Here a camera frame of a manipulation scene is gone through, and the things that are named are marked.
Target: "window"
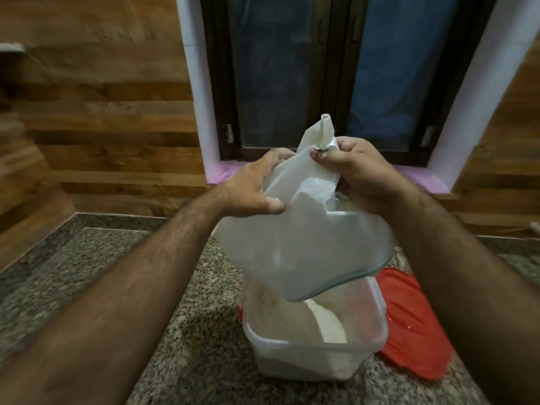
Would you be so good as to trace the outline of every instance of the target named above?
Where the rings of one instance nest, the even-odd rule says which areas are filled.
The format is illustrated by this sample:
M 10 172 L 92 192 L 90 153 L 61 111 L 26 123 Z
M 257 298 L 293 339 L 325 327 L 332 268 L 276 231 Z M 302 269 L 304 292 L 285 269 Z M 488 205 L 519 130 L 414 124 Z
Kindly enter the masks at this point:
M 224 160 L 296 148 L 329 113 L 425 166 L 495 0 L 201 0 Z

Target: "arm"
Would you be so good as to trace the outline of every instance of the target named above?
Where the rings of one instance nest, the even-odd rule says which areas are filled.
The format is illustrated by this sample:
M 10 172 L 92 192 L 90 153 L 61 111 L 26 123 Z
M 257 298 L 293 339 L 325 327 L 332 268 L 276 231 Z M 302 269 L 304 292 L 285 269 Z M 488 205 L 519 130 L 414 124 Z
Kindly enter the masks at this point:
M 124 403 L 156 349 L 204 245 L 226 215 L 279 214 L 262 179 L 274 149 L 193 200 L 116 261 L 0 371 L 0 403 Z
M 540 288 L 401 176 L 367 141 L 312 151 L 342 174 L 341 191 L 393 229 L 448 338 L 493 403 L 540 397 Z

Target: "left hand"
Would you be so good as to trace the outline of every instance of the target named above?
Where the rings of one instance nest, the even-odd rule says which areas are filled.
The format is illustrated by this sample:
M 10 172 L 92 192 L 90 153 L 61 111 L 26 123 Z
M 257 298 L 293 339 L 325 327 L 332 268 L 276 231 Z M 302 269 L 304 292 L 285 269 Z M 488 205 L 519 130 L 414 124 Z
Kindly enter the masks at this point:
M 294 156 L 292 150 L 275 148 L 257 162 L 249 163 L 234 176 L 214 190 L 223 202 L 224 215 L 249 217 L 256 214 L 281 214 L 285 205 L 279 199 L 266 197 L 262 193 L 262 180 L 277 165 Z

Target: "hairy forearm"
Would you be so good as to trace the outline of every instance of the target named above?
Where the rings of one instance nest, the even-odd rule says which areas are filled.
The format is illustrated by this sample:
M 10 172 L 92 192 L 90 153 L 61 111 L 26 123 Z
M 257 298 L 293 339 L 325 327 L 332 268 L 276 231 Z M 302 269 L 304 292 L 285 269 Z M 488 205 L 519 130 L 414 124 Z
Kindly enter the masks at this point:
M 212 191 L 120 258 L 2 369 L 0 402 L 124 403 L 221 212 Z
M 540 397 L 540 292 L 435 200 L 409 189 L 384 216 L 457 353 L 494 403 Z

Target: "hand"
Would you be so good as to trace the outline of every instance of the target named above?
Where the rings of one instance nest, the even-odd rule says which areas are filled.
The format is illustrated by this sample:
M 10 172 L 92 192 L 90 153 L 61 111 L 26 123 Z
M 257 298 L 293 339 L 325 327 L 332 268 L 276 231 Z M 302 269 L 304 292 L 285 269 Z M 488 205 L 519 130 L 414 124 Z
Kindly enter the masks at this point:
M 416 189 L 367 140 L 340 136 L 337 143 L 340 150 L 311 148 L 309 154 L 320 165 L 341 173 L 336 190 L 361 209 L 384 217 L 403 191 Z
M 285 205 L 262 193 L 262 180 L 277 165 L 294 156 L 286 148 L 271 149 L 257 162 L 249 163 L 215 190 L 221 195 L 224 215 L 248 217 L 256 214 L 281 214 Z

